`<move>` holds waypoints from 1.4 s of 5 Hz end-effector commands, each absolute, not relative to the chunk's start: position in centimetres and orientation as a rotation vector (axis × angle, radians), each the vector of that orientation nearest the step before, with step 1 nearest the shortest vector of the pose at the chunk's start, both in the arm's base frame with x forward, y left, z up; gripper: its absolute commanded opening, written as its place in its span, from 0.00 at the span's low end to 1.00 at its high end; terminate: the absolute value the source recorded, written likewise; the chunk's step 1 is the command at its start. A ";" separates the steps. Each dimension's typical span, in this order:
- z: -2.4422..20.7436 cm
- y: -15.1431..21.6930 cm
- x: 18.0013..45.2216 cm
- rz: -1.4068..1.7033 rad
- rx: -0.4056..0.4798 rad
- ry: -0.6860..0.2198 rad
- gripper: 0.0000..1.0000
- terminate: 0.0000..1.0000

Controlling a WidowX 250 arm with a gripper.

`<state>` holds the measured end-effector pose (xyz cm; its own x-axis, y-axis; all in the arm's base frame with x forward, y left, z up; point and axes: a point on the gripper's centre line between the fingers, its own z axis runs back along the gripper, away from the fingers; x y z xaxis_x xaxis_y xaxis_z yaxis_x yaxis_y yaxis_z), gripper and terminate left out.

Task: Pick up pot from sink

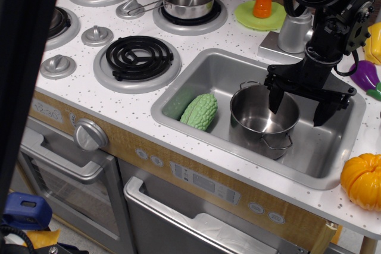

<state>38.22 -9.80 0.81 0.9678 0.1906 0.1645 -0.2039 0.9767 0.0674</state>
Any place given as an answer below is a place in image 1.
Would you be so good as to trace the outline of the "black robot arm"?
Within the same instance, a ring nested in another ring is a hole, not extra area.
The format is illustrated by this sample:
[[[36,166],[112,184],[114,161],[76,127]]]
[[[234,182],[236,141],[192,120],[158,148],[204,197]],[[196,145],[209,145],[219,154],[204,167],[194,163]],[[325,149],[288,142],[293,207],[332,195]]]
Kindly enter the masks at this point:
[[[337,65],[343,56],[358,62],[357,49],[370,37],[368,23],[374,0],[283,0],[287,15],[297,17],[307,8],[315,10],[313,34],[304,48],[304,58],[289,65],[271,65],[264,81],[269,90],[268,108],[277,113],[288,92],[318,102],[315,126],[322,126],[336,111],[347,108],[356,89],[338,79]]]

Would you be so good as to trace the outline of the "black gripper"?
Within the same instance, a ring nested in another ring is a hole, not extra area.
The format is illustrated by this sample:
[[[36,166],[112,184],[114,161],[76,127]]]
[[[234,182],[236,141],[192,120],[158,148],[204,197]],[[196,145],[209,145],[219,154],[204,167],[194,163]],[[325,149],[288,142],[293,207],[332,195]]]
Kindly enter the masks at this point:
[[[332,69],[339,60],[319,61],[305,55],[296,64],[272,64],[267,68],[264,85],[269,90],[268,108],[277,114],[285,93],[318,102],[314,113],[314,127],[324,125],[338,109],[345,109],[356,88],[337,78]]]

